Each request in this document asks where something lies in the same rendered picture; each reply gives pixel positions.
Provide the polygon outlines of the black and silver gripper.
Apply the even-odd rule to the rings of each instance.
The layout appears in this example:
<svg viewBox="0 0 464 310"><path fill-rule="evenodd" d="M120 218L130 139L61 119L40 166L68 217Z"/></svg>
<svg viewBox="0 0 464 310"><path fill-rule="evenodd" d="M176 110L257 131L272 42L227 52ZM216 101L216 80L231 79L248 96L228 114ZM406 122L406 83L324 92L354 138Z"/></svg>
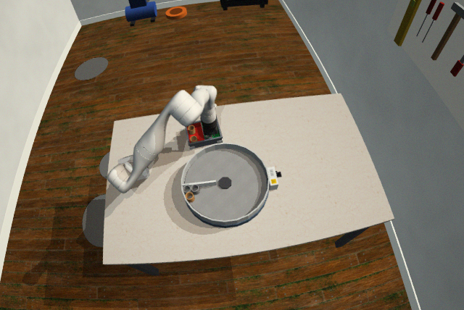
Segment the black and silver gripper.
<svg viewBox="0 0 464 310"><path fill-rule="evenodd" d="M218 125L217 125L217 115L214 112L211 116L203 116L202 114L200 115L200 119L202 121L202 126L203 126L203 133L204 135L210 135L215 136L215 134L218 134Z"/></svg>

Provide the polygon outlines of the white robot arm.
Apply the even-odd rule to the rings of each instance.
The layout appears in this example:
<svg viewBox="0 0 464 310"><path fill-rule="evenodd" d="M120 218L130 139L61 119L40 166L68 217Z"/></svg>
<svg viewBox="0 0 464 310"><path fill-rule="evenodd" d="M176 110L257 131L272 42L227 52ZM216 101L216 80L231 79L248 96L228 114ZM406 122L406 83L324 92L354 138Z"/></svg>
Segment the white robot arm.
<svg viewBox="0 0 464 310"><path fill-rule="evenodd" d="M184 90L177 92L134 146L133 160L114 167L107 176L108 181L121 193L128 192L142 172L162 152L170 114L182 126L188 127L201 114L206 117L214 114L216 95L217 90L211 85L197 85L191 95Z"/></svg>

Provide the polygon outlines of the grey round turntable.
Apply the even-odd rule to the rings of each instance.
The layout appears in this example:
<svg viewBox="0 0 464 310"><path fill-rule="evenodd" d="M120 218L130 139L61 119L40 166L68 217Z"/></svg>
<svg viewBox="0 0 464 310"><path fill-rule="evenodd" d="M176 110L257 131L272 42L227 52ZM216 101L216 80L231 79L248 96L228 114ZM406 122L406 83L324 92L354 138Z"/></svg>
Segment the grey round turntable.
<svg viewBox="0 0 464 310"><path fill-rule="evenodd" d="M249 148L217 143L189 159L183 169L181 190L185 185L199 186L200 192L194 195L193 202L186 200L184 192L183 197L192 214L203 223L238 227L260 213L268 190L278 188L277 177L281 177L281 172L275 171L275 167L267 168Z"/></svg>

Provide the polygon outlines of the grey crate with red and green compartments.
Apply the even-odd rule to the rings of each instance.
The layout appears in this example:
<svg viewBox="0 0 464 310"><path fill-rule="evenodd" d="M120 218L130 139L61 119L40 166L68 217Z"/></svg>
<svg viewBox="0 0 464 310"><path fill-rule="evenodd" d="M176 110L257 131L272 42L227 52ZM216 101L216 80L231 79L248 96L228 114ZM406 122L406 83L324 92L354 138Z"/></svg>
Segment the grey crate with red and green compartments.
<svg viewBox="0 0 464 310"><path fill-rule="evenodd" d="M201 124L200 124L201 123ZM199 120L199 121L195 121L193 124L192 124L194 127L195 127L195 133L193 135L195 135L197 137L197 142L193 142L193 143L190 143L191 141L189 140L189 138L193 135L190 135L188 133L188 127L185 127L186 129L186 136L187 136L187 140L188 140L188 145L189 145L189 148L190 150L191 149L194 149L194 148L198 148L198 147L202 147L202 146L208 146L208 145L212 145L212 144L215 144L215 143L222 143L223 142L223 137L222 137L222 133L220 131L220 126L219 126L219 123L218 123L218 119L217 119L217 129L218 129L218 134L215 134L215 136L212 135L212 138L210 139L205 139L205 135L203 135L203 127L202 126L202 121Z"/></svg>

